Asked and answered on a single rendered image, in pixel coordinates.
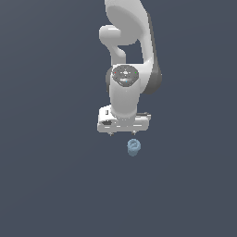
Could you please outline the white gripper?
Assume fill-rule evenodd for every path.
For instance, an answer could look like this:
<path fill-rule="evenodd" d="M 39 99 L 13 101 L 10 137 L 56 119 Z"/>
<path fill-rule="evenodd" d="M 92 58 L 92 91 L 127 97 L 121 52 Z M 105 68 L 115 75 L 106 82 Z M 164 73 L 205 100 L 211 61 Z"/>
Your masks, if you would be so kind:
<path fill-rule="evenodd" d="M 111 113 L 111 106 L 103 106 L 99 109 L 97 130 L 109 133 L 110 136 L 119 131 L 130 131 L 135 135 L 138 131 L 148 129 L 150 119 L 151 115 L 147 112 L 137 113 L 132 119 L 116 118 Z"/>

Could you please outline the small light blue cylinder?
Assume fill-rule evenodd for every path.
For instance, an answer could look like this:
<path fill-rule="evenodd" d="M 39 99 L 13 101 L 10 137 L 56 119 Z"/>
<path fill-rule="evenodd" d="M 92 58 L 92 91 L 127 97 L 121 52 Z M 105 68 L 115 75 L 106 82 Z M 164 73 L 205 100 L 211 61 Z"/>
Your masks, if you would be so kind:
<path fill-rule="evenodd" d="M 137 139 L 130 139 L 127 143 L 127 148 L 130 156 L 136 156 L 141 150 L 141 143 Z"/>

